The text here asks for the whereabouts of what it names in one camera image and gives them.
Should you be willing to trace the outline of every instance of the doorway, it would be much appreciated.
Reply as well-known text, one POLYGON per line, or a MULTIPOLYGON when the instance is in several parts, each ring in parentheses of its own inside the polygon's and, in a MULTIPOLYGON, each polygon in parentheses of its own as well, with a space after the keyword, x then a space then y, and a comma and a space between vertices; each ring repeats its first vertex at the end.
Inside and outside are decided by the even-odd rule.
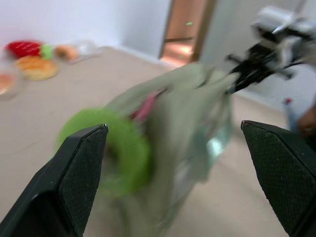
POLYGON ((197 61, 216 0, 173 0, 161 61, 176 67, 197 61))

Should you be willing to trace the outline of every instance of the toy food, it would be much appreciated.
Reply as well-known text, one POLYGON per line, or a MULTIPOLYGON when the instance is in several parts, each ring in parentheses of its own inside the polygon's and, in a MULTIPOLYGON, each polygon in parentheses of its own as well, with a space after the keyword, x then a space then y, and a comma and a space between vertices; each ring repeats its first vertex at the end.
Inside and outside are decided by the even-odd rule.
POLYGON ((51 57, 51 47, 36 41, 15 41, 6 46, 7 50, 17 58, 26 56, 40 56, 45 59, 51 57))
POLYGON ((75 47, 70 45, 60 45, 55 48, 55 53, 61 58, 71 62, 79 58, 79 52, 75 47))
POLYGON ((0 74, 0 95, 5 94, 14 85, 14 78, 10 74, 0 74))
POLYGON ((57 74, 57 65, 49 60, 36 56, 20 58, 15 63, 22 73, 30 80, 45 80, 57 74))

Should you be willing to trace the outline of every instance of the plastic container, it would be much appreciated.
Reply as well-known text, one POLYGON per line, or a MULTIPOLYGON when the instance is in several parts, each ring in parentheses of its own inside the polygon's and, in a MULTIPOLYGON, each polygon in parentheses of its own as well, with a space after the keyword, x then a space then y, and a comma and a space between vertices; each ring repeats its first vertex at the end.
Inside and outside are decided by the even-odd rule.
POLYGON ((0 101, 14 98, 25 89, 26 85, 26 79, 13 64, 0 63, 0 101))
POLYGON ((78 40, 55 48, 55 54, 65 59, 68 63, 76 63, 100 53, 101 48, 89 40, 78 40))

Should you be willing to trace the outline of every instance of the floor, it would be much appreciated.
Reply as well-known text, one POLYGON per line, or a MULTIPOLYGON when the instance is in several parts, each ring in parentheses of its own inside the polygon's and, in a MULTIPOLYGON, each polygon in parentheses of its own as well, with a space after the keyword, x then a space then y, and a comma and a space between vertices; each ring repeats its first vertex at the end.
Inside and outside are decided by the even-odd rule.
POLYGON ((161 60, 176 67, 186 65, 190 62, 193 45, 193 40, 165 43, 161 60))
MULTIPOLYGON (((165 72, 161 65, 105 48, 99 57, 61 63, 56 77, 29 83, 18 97, 0 101, 0 220, 50 159, 52 143, 71 115, 88 106, 103 106, 131 86, 165 72)), ((239 96, 233 96, 233 104, 231 143, 210 180, 196 186, 168 237, 287 236, 260 188, 239 128, 243 119, 284 126, 283 115, 239 96)))

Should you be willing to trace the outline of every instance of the gray fabric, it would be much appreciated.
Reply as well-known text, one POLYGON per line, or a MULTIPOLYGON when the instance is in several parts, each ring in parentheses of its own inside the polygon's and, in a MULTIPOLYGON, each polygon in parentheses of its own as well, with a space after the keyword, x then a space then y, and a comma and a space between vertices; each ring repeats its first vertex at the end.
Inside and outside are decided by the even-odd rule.
POLYGON ((207 178, 212 165, 207 142, 230 123, 229 96, 225 91, 235 79, 236 75, 189 64, 129 89, 106 106, 127 116, 152 91, 172 87, 159 97, 146 124, 153 149, 152 180, 139 192, 118 200, 127 215, 127 236, 162 235, 194 184, 207 178), (181 161, 188 165, 182 183, 176 178, 181 161), (178 197, 175 190, 180 190, 178 197))

